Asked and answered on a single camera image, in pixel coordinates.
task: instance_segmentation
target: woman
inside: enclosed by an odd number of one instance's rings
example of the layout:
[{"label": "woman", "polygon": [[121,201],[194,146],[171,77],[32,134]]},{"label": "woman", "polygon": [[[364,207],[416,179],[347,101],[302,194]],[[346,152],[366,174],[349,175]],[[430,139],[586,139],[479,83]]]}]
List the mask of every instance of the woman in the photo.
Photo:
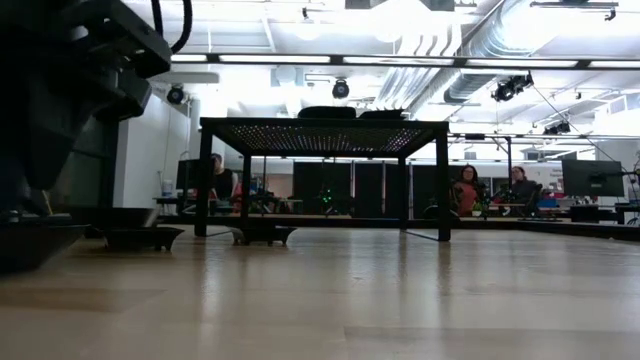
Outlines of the woman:
[{"label": "woman", "polygon": [[224,160],[220,154],[211,154],[211,159],[213,159],[213,176],[215,176],[213,195],[216,199],[229,200],[238,187],[238,174],[224,168]]},{"label": "woman", "polygon": [[471,165],[460,171],[460,178],[453,184],[454,205],[458,208],[458,216],[471,216],[473,204],[482,201],[484,195],[478,183],[478,172]]},{"label": "woman", "polygon": [[533,194],[537,191],[538,184],[535,181],[527,179],[527,173],[520,166],[511,168],[511,193],[513,194],[514,204],[528,205]]}]

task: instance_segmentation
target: black panel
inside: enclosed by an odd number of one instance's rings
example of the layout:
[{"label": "black panel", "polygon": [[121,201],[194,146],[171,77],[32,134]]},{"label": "black panel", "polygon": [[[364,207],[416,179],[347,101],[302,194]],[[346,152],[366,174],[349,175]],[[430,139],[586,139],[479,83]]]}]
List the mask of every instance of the black panel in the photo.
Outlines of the black panel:
[{"label": "black panel", "polygon": [[[462,166],[449,166],[449,178],[455,180],[460,176]],[[434,165],[413,166],[413,218],[422,219],[422,212],[435,204],[436,167]]]},{"label": "black panel", "polygon": [[382,164],[356,164],[355,217],[382,217]]},{"label": "black panel", "polygon": [[[384,199],[384,217],[397,219],[400,216],[401,188],[398,176],[398,165],[385,164],[386,175],[384,183],[385,199]],[[409,166],[407,166],[407,184],[409,186]]]},{"label": "black panel", "polygon": [[351,164],[303,163],[293,165],[293,196],[304,201],[305,214],[320,214],[320,191],[330,189],[335,201],[345,203],[350,196]]}]

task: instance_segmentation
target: black shirt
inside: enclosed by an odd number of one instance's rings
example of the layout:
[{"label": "black shirt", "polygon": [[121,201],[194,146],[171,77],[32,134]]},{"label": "black shirt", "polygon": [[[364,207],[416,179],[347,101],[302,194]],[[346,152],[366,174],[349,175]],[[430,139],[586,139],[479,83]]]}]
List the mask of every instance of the black shirt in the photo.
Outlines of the black shirt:
[{"label": "black shirt", "polygon": [[528,204],[531,200],[531,195],[536,191],[536,186],[538,186],[538,184],[535,181],[527,179],[513,183],[513,185],[511,185],[511,191],[515,196],[515,203]]},{"label": "black shirt", "polygon": [[216,196],[218,199],[228,199],[231,197],[233,191],[233,171],[224,169],[220,174],[215,174],[215,186]]}]

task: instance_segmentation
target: wooden floor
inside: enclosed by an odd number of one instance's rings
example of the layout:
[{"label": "wooden floor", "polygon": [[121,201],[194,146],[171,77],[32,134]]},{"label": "wooden floor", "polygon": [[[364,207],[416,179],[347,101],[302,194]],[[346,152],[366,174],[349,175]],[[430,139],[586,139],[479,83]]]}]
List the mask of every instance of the wooden floor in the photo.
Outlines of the wooden floor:
[{"label": "wooden floor", "polygon": [[640,247],[460,231],[84,241],[0,278],[2,360],[640,359]]}]

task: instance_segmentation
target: fluorescent light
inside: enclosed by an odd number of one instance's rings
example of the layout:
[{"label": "fluorescent light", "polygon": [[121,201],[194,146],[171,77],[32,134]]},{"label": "fluorescent light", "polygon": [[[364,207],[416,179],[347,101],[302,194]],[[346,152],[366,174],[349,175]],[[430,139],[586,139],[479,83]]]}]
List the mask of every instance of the fluorescent light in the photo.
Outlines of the fluorescent light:
[{"label": "fluorescent light", "polygon": [[304,55],[220,55],[221,62],[230,63],[297,63],[297,64],[328,64],[328,56]]},{"label": "fluorescent light", "polygon": [[175,62],[206,62],[207,55],[176,54],[171,55],[171,61]]},{"label": "fluorescent light", "polygon": [[629,60],[629,61],[623,61],[623,60],[611,60],[611,61],[607,61],[607,60],[597,60],[597,61],[592,61],[591,64],[589,64],[589,67],[603,67],[603,68],[617,68],[617,69],[624,69],[624,68],[640,68],[640,61],[637,60]]},{"label": "fluorescent light", "polygon": [[437,59],[437,58],[419,58],[419,57],[368,57],[368,56],[345,56],[345,64],[358,64],[358,65],[372,65],[372,64],[385,64],[385,65],[431,65],[438,66],[451,66],[453,59]]},{"label": "fluorescent light", "polygon": [[469,59],[466,63],[468,66],[489,66],[489,67],[520,67],[520,68],[536,68],[536,67],[574,67],[578,64],[576,60],[538,60],[526,58],[517,59]]},{"label": "fluorescent light", "polygon": [[508,76],[517,76],[517,75],[527,75],[529,74],[526,70],[503,70],[503,69],[460,69],[462,74],[471,74],[471,75],[508,75]]}]

